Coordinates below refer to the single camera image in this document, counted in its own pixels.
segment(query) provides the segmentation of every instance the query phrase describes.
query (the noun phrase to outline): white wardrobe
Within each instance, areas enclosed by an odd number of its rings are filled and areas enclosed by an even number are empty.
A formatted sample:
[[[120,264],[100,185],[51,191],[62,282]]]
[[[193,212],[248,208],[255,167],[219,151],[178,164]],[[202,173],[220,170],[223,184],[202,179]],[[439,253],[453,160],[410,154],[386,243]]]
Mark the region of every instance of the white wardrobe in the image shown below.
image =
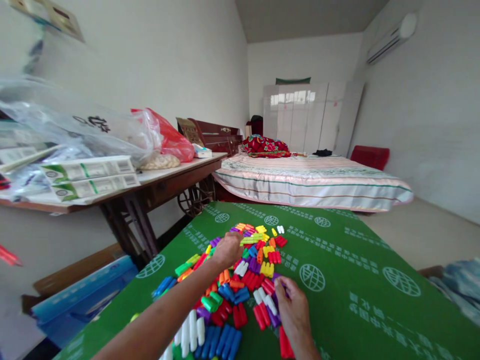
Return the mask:
[[[355,81],[265,86],[263,134],[292,152],[347,157],[363,88]]]

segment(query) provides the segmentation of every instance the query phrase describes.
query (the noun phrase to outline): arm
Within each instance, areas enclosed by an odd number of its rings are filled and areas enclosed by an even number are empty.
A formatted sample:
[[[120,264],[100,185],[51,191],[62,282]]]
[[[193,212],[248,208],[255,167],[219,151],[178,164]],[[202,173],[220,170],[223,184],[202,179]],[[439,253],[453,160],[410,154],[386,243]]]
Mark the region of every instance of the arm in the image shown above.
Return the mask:
[[[94,360],[158,360],[192,307],[215,278],[242,257],[235,233],[226,233],[213,256],[128,324]]]
[[[275,293],[285,334],[290,341],[296,360],[322,360],[315,347],[310,327],[309,302],[292,279],[275,279]]]

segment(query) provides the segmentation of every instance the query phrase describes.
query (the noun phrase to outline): bed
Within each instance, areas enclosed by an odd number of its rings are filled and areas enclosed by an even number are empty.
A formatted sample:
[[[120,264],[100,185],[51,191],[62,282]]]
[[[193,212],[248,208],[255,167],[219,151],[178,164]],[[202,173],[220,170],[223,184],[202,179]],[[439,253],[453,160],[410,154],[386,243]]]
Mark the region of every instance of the bed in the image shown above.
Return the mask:
[[[379,213],[414,198],[410,186],[401,179],[344,157],[253,158],[239,153],[238,129],[188,120],[196,129],[190,128],[190,134],[194,134],[201,145],[230,154],[213,177],[233,197],[222,196],[225,192],[217,191],[219,200]],[[187,129],[181,127],[183,133],[188,134]],[[228,136],[222,134],[225,129]]]

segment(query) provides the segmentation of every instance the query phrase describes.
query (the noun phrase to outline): hand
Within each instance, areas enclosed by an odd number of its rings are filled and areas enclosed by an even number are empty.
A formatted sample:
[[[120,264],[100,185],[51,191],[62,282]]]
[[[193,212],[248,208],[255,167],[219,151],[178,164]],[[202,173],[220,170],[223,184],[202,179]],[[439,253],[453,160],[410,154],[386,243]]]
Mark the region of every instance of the hand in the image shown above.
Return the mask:
[[[290,298],[286,296],[284,286]],[[280,276],[275,279],[275,293],[281,323],[296,359],[319,359],[310,327],[309,302],[304,292],[291,278]]]
[[[212,259],[220,264],[222,270],[228,269],[242,258],[244,247],[240,246],[240,241],[243,238],[238,232],[227,232],[216,246]]]

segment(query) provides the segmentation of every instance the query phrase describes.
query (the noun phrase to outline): white wall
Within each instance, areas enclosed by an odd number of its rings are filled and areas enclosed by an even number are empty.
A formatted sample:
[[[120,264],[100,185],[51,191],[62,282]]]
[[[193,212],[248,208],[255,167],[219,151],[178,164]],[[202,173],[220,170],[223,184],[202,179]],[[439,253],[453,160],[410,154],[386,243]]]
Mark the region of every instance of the white wall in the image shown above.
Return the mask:
[[[247,43],[233,0],[55,2],[76,15],[85,43],[48,33],[38,76],[119,112],[151,107],[175,127],[175,117],[245,125]],[[34,23],[0,1],[0,74],[20,71],[35,38]],[[176,201],[151,212],[155,234],[182,214]],[[97,208],[53,217],[0,207],[0,243],[24,262],[23,268],[0,262],[0,292],[8,293],[0,299],[0,349],[7,359],[19,351],[7,336],[19,325],[17,297],[114,241]]]
[[[311,77],[311,84],[352,80],[361,43],[359,32],[248,44],[250,117],[263,116],[264,86],[275,85],[276,78]]]
[[[416,33],[371,67],[368,48],[407,12]],[[391,0],[365,31],[356,77],[367,81],[350,146],[390,148],[385,171],[421,199],[480,224],[480,4]]]

